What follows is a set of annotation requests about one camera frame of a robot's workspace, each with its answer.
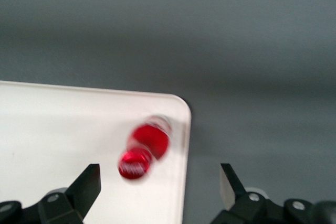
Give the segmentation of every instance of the gray background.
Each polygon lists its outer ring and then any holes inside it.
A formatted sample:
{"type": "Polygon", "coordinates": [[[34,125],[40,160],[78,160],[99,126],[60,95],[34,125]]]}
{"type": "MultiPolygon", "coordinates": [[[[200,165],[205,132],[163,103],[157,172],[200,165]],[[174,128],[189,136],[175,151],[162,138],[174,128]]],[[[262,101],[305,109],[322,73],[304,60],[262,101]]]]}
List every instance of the gray background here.
{"type": "Polygon", "coordinates": [[[0,0],[0,79],[184,98],[184,223],[223,208],[220,162],[278,204],[335,200],[335,2],[0,0]]]}

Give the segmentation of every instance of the white plastic panel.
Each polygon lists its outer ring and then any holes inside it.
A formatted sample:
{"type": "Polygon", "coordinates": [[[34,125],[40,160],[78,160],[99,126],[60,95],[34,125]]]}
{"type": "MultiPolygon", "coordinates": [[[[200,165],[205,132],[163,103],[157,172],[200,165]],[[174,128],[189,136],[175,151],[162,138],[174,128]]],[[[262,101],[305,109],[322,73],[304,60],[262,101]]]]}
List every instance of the white plastic panel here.
{"type": "Polygon", "coordinates": [[[190,121],[186,103],[170,94],[0,81],[0,201],[28,207],[99,163],[102,191],[86,224],[182,223],[190,121]],[[147,177],[128,182],[118,158],[152,114],[170,119],[171,145],[147,177]]]}

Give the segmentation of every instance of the metal screw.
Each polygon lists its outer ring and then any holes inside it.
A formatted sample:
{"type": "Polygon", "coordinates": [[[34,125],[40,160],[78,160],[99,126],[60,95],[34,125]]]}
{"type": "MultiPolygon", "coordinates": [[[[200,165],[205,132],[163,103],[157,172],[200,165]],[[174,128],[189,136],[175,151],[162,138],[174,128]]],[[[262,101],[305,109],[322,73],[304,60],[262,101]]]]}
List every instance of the metal screw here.
{"type": "Polygon", "coordinates": [[[260,198],[259,198],[259,196],[257,194],[249,194],[248,197],[252,201],[259,201],[260,200],[260,198]]]}
{"type": "Polygon", "coordinates": [[[7,210],[10,210],[11,208],[12,208],[12,204],[6,204],[0,208],[0,212],[5,212],[7,210]]]}
{"type": "Polygon", "coordinates": [[[304,204],[302,204],[302,203],[299,202],[299,201],[294,201],[294,202],[293,202],[293,207],[294,207],[295,209],[298,209],[298,210],[305,210],[305,206],[304,206],[304,204]]]}
{"type": "Polygon", "coordinates": [[[58,194],[55,194],[55,195],[51,195],[48,199],[47,199],[47,201],[48,202],[54,202],[55,200],[57,200],[58,199],[58,194]]]}

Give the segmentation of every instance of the red bottle cap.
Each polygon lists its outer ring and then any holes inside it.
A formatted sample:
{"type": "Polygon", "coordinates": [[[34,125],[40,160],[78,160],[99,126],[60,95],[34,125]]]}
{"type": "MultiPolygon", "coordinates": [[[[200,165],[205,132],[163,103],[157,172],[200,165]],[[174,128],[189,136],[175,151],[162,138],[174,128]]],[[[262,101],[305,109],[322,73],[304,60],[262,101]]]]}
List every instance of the red bottle cap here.
{"type": "Polygon", "coordinates": [[[142,177],[149,169],[152,154],[144,148],[136,147],[122,154],[118,169],[121,176],[127,179],[142,177]]]}

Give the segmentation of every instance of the white board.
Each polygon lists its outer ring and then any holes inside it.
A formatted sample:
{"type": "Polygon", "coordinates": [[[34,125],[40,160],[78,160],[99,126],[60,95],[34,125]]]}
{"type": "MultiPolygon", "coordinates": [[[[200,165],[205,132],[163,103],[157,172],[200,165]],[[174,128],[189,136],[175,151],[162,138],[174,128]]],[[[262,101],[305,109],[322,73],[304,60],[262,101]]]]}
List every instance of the white board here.
{"type": "Polygon", "coordinates": [[[182,223],[191,113],[171,94],[0,81],[0,202],[29,207],[99,163],[102,190],[86,224],[182,223]],[[172,125],[166,154],[137,181],[117,162],[147,116],[172,125]]]}

